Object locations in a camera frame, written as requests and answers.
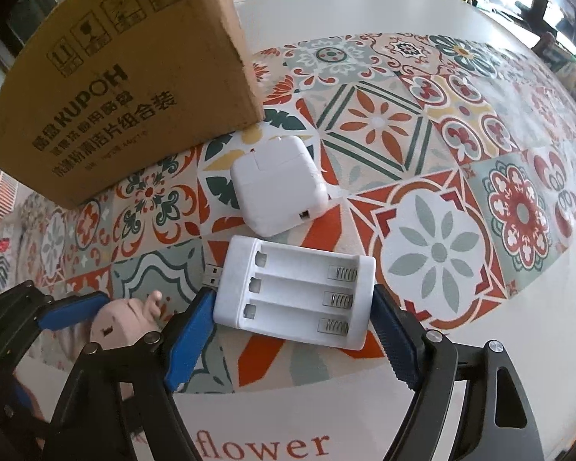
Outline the pink round device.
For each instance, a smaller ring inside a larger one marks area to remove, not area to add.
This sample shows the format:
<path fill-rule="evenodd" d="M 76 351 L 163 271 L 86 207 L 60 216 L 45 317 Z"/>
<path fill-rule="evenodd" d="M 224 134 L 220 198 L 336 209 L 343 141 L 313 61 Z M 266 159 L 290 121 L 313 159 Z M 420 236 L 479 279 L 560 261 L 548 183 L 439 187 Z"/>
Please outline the pink round device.
<path fill-rule="evenodd" d="M 154 290 L 145 301 L 120 298 L 108 303 L 92 320 L 90 341 L 103 350 L 113 350 L 134 345 L 149 332 L 158 332 L 161 301 L 161 292 Z"/>

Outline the white battery charger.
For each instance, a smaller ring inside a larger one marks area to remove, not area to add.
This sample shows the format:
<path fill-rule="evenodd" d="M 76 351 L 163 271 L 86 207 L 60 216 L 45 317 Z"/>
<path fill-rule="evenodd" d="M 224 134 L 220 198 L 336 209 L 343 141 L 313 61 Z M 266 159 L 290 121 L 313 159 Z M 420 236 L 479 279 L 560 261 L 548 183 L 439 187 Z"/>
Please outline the white battery charger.
<path fill-rule="evenodd" d="M 377 260 L 235 235 L 221 267 L 213 320 L 269 337 L 360 351 Z"/>

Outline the white square power adapter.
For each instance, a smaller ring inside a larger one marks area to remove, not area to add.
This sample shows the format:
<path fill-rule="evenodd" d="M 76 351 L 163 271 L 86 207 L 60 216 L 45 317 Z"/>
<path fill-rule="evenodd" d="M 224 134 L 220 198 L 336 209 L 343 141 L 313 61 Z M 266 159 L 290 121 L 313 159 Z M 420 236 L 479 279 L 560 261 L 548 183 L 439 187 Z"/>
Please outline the white square power adapter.
<path fill-rule="evenodd" d="M 243 220 L 259 236 L 286 232 L 328 210 L 323 174 L 297 136 L 272 139 L 239 157 L 230 174 Z"/>

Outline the patterned tissue cover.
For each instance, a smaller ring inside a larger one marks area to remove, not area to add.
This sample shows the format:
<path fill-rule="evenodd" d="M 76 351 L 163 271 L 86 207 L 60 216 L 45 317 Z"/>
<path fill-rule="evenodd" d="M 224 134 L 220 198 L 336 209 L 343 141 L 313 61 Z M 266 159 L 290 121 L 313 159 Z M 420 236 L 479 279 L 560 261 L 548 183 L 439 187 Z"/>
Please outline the patterned tissue cover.
<path fill-rule="evenodd" d="M 17 257 L 22 239 L 22 223 L 14 216 L 0 222 L 0 294 L 14 287 Z"/>

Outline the patterned table runner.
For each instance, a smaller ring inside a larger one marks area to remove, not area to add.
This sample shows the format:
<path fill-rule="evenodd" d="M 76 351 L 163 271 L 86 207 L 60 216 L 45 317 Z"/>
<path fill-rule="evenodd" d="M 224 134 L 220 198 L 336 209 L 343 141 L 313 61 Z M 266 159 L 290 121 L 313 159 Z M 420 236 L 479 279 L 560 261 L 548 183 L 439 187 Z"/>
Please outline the patterned table runner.
<path fill-rule="evenodd" d="M 259 52 L 262 122 L 137 170 L 73 210 L 0 223 L 0 292 L 165 292 L 170 317 L 236 234 L 377 260 L 424 326 L 576 347 L 576 103 L 544 57 L 445 35 Z"/>

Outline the brown cardboard box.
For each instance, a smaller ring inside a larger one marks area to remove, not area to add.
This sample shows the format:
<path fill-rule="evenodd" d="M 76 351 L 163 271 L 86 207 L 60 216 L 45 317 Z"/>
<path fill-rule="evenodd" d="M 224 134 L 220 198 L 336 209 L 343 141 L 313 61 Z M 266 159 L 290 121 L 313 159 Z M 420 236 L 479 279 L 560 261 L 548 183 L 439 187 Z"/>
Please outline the brown cardboard box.
<path fill-rule="evenodd" d="M 0 170 L 73 208 L 263 117 L 234 0 L 65 0 L 0 91 Z"/>

